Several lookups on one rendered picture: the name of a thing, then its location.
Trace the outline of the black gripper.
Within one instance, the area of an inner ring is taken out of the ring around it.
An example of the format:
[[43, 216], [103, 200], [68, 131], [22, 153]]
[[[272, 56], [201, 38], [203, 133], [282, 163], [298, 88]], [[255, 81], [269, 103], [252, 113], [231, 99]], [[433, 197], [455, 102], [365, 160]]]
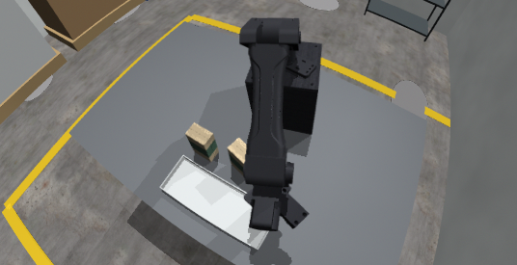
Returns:
[[253, 203], [253, 200], [251, 199], [252, 197], [252, 193], [253, 193], [253, 189], [250, 190], [246, 195], [244, 195], [244, 199], [246, 200], [247, 203], [249, 203], [251, 206], [252, 206], [252, 203]]

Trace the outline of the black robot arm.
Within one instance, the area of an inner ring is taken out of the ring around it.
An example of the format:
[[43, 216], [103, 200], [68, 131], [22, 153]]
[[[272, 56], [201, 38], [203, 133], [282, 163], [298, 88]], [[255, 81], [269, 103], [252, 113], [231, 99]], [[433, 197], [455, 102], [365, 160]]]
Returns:
[[283, 129], [286, 69], [304, 78], [316, 69], [316, 63], [296, 55], [298, 38], [301, 44], [299, 18], [251, 18], [240, 29], [239, 44], [249, 45], [253, 75], [252, 123], [243, 167], [246, 184], [254, 186], [253, 229], [278, 231], [280, 216], [296, 228], [310, 214], [288, 193], [294, 163], [286, 161]]

